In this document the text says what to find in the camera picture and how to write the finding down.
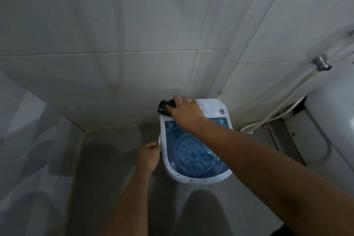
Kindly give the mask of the person's right hand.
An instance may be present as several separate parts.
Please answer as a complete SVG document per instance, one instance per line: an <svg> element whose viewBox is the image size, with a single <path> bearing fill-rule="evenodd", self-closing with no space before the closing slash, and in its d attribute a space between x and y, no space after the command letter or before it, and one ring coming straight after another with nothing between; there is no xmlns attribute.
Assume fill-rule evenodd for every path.
<svg viewBox="0 0 354 236"><path fill-rule="evenodd" d="M178 113L172 118L183 130L193 133L202 122L208 120L196 100L190 100L187 95L182 98L175 95L173 99L178 107Z"/></svg>

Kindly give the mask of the person's left forearm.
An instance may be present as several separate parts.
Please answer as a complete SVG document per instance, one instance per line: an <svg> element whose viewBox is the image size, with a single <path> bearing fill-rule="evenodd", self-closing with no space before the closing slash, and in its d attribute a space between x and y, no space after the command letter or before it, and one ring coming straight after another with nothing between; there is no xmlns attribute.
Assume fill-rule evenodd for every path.
<svg viewBox="0 0 354 236"><path fill-rule="evenodd" d="M119 197L104 236L148 236L148 186L152 171L136 168Z"/></svg>

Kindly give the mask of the person's left hand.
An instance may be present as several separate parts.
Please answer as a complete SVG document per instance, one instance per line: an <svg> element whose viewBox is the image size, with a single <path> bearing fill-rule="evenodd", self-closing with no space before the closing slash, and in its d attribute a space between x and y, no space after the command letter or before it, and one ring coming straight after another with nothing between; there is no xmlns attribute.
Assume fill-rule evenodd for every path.
<svg viewBox="0 0 354 236"><path fill-rule="evenodd" d="M160 155L147 155L145 145L138 150L135 174L141 176L151 176L156 169Z"/></svg>

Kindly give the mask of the person's right forearm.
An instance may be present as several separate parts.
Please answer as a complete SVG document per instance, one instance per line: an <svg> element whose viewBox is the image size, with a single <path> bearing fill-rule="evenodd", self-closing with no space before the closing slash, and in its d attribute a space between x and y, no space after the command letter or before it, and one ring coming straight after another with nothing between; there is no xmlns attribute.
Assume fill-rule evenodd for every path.
<svg viewBox="0 0 354 236"><path fill-rule="evenodd" d="M191 132L296 236L354 236L354 199L286 155L206 118Z"/></svg>

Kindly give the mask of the metal wall tap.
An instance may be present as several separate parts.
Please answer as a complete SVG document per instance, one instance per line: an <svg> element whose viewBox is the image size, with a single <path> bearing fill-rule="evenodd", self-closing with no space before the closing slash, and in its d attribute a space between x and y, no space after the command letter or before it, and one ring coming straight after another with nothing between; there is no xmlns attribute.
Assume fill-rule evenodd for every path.
<svg viewBox="0 0 354 236"><path fill-rule="evenodd" d="M312 59L312 64L316 66L316 71L330 71L332 66L327 63L328 57L326 54L319 55Z"/></svg>

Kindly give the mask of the black cloth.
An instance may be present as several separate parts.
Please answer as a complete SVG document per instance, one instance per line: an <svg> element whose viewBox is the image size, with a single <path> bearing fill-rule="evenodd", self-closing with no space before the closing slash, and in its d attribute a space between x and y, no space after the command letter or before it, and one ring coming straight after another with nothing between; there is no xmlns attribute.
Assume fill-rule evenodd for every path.
<svg viewBox="0 0 354 236"><path fill-rule="evenodd" d="M175 108L176 104L175 104L174 99L162 100L160 102L160 104L158 105L157 112L160 115L167 116L167 117L172 117L170 112L166 109L166 106L171 107L171 108Z"/></svg>

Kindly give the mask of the white toilet tank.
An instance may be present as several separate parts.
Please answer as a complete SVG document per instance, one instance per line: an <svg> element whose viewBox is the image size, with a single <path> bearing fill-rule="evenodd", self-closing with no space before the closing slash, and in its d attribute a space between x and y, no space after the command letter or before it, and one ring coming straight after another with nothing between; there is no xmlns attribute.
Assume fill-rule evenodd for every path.
<svg viewBox="0 0 354 236"><path fill-rule="evenodd" d="M308 94L307 111L350 172L340 173L354 197L354 61L335 68L334 74Z"/></svg>

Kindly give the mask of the blue transparent washer lid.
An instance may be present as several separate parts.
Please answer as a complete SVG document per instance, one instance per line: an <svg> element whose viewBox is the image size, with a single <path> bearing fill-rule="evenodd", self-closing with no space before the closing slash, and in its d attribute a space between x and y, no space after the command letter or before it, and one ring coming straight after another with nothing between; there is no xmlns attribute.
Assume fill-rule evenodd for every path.
<svg viewBox="0 0 354 236"><path fill-rule="evenodd" d="M165 122L167 158L178 176L211 178L228 166L204 143L182 130L175 121Z"/></svg>

